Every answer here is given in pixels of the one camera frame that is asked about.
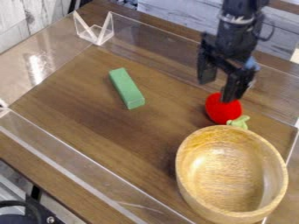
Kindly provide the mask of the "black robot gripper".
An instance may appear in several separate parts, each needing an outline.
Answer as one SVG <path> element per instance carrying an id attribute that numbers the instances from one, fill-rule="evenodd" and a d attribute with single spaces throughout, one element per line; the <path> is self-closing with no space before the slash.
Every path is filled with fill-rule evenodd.
<path id="1" fill-rule="evenodd" d="M 264 21 L 262 11 L 223 11 L 219 14 L 217 34 L 201 36 L 197 57 L 197 80 L 201 85 L 215 81 L 217 69 L 227 75 L 220 101 L 233 102 L 243 97 L 259 70 L 252 51 L 256 48 Z M 237 62 L 235 68 L 228 60 Z"/>

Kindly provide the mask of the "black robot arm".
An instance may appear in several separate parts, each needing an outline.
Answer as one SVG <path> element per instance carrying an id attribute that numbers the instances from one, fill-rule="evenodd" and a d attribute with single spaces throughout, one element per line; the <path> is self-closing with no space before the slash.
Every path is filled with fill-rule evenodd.
<path id="1" fill-rule="evenodd" d="M 220 101 L 239 100 L 251 87 L 260 66 L 252 56 L 258 41 L 268 41 L 275 33 L 260 36 L 266 14 L 262 9 L 270 0 L 223 0 L 219 28 L 215 36 L 201 34 L 197 52 L 197 80 L 200 84 L 216 80 L 217 70 L 227 75 Z"/>

